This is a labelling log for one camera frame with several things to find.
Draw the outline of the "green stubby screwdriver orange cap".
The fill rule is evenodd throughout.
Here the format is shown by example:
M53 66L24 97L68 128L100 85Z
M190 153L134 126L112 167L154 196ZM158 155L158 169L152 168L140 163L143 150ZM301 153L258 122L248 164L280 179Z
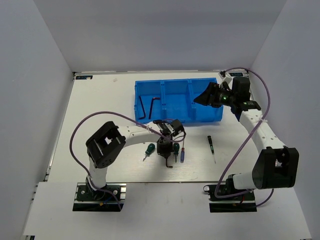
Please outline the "green stubby screwdriver orange cap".
M179 151L180 151L180 145L179 143L175 142L173 144L173 155L175 157L175 162L177 163L177 157L179 155Z

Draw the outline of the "blue red handled screwdriver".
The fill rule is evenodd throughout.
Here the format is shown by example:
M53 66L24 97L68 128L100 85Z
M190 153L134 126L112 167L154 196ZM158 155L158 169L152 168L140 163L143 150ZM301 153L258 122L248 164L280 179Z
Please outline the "blue red handled screwdriver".
M180 150L180 163L184 163L185 161L185 141L182 141L182 147Z

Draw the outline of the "dark red hex key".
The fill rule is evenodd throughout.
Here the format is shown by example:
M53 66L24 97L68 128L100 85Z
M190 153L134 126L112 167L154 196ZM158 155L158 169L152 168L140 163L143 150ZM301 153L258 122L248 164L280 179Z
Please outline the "dark red hex key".
M151 102L150 102L150 108L149 108L149 115L148 115L148 119L150 120L151 117L152 117L152 111L153 111L153 106L154 106L154 101L158 101L160 100L161 98L160 97L153 97L151 99Z
M169 165L169 164L168 164L168 157L165 158L165 166L166 166L168 169L172 169L172 168L173 168L172 165Z
M139 120L143 120L146 118L146 111L144 108L144 104L143 104L143 100L142 100L141 95L139 95L139 101L140 101L140 105L141 105L141 109L142 109L142 113L143 113L143 116L139 117Z

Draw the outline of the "black green precision screwdriver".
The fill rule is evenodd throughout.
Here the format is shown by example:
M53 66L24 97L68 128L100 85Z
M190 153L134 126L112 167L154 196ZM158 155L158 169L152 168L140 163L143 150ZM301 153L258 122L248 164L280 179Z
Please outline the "black green precision screwdriver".
M209 143L209 146L210 146L210 151L211 151L212 155L214 155L215 151L214 151L214 145L213 145L212 137L210 135L208 135L207 139L208 139L208 143Z

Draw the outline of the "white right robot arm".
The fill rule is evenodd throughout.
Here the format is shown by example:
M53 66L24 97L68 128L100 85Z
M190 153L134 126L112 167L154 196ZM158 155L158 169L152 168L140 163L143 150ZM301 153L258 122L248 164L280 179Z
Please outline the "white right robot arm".
M222 194L215 191L218 198L236 200L244 191L292 188L295 185L299 152L279 140L265 121L260 105L251 100L249 78L226 76L220 84L210 82L193 101L212 108L230 107L259 153L251 171L228 176L226 190Z

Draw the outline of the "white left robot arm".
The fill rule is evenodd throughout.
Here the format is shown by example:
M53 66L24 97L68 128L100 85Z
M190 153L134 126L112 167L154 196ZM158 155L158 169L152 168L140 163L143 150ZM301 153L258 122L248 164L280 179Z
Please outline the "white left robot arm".
M158 155L167 159L174 152L174 138L186 137L182 123L154 120L138 126L119 127L113 121L106 122L85 143L89 157L89 173L86 179L88 193L94 200L107 195L106 175L123 148L156 143Z

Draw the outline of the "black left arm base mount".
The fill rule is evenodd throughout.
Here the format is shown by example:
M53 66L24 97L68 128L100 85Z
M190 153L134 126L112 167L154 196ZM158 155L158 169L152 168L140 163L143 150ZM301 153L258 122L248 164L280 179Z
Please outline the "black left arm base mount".
M126 183L111 183L105 189L112 192L122 208L126 197ZM73 212L120 212L115 198L107 192L94 193L85 183L78 183L73 201Z

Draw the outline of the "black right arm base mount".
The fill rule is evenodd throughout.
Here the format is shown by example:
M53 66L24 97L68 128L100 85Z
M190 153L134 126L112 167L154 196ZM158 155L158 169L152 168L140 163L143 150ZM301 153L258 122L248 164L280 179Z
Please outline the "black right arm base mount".
M203 192L209 195L210 213L253 213L257 212L256 200L254 193L218 198L215 196L216 184L205 185ZM217 191L218 196L234 195L244 192L244 190L235 189L232 175L229 175Z

